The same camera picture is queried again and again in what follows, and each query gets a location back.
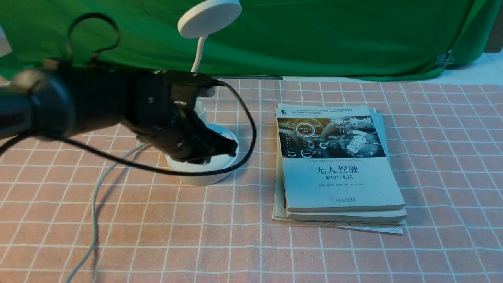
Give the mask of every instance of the book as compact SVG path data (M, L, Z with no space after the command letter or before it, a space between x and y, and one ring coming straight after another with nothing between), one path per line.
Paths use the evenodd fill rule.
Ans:
M280 144L278 141L277 151L280 152ZM393 235L403 235L403 225L404 221L399 223L365 223L365 222L335 222L335 221L296 221L288 218L285 205L285 193L283 188L283 178L282 178L282 162L281 155L277 154L276 159L276 187L274 191L274 202L273 202L273 216L272 219L275 221L289 222L296 226L320 226L320 227L331 227L331 228L341 228L348 230L358 230L367 231L374 233L383 234L393 234Z
M276 115L287 213L403 209L369 108L280 104Z

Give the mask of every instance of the stack of books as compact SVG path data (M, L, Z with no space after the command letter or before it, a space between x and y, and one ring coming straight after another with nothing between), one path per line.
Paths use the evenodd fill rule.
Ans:
M382 114L279 104L276 117L274 220L403 234L407 213Z

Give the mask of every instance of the lamp head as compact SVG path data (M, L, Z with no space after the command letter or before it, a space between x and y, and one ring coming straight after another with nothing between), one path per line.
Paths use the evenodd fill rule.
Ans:
M239 0L206 0L180 18L178 31L185 38L207 37L230 25L239 14Z

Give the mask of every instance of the book cover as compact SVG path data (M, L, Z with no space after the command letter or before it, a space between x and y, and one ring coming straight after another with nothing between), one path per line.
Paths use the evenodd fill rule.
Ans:
M370 110L276 110L288 212L398 210L404 201Z

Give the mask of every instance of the black cable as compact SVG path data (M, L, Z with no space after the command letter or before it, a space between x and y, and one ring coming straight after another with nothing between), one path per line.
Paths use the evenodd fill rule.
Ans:
M209 176L209 175L218 175L218 174L228 173L228 172L236 170L237 168L239 168L243 164L245 164L248 161L248 159L250 158L250 156L253 154L253 150L255 148L255 143L257 141L257 128L255 126L255 122L253 120L253 117L251 116L247 106L245 105L245 103L243 102L241 96L237 93L237 91L231 85L229 85L228 83L225 83L225 82L218 81L218 85L225 86L225 87L229 88L229 90L232 92L232 94L236 97L236 99L239 101L240 105L243 107L243 109L246 113L246 116L248 117L248 120L250 121L251 128L253 131L253 136L252 136L252 141L251 141L252 143L250 144L249 150L248 150L247 154L245 155L245 157L243 157L243 159L240 162L238 162L237 164L230 166L228 168L213 170L213 171L206 171L206 172L179 172L179 171L165 170L165 169L161 169L161 168L156 168L156 167L151 167L151 166L139 164L139 163L132 162L132 161L123 160L119 157L109 155L105 152L97 150L97 149L95 149L91 146L88 146L86 144L83 144L79 141L72 140L67 137L62 137L62 136L59 136L57 134L53 134L50 132L39 131L39 132L37 132L37 134L40 136L44 136L46 138L49 138L49 139L64 142L66 144L69 144L69 145L81 148L83 150L86 150L94 155L103 157L105 159L108 159L108 160L111 160L111 161L114 161L114 162L117 162L117 163L120 163L120 164L123 164L126 166L140 169L140 170L151 171L151 172L155 172L155 173L173 175L173 176L184 176L184 177L199 177L199 176Z
M30 137L33 137L34 134L32 131L26 131L24 133L21 133L15 137L13 137L12 139L8 140L5 144L3 144L1 147L0 147L0 157L2 155L4 155L4 153L9 150L11 147L15 146L16 144L24 141L25 139L27 138L30 138Z
M68 31L66 33L66 51L68 52L68 56L69 56L70 62L73 62L73 49L71 47L71 38L70 38L71 34L72 34L74 28L78 24L80 24L81 22L83 22L85 20L88 20L88 19L100 19L100 20L103 20L103 21L107 22L108 24L110 24L112 26L112 28L114 29L114 31L115 31L115 43L114 43L114 45L112 45L110 47L101 48L101 49L96 50L93 53L93 57L91 58L91 61L94 61L94 60L98 59L98 57L100 56L101 52L107 51L107 50L112 50L112 49L116 48L117 46L119 46L119 43L121 42L121 33L119 31L119 27L117 26L117 24L115 23L115 21L112 18L110 18L107 15L104 15L102 13L86 13L86 14L83 14L80 17L76 18L72 22L72 24L70 25L70 27L68 28Z

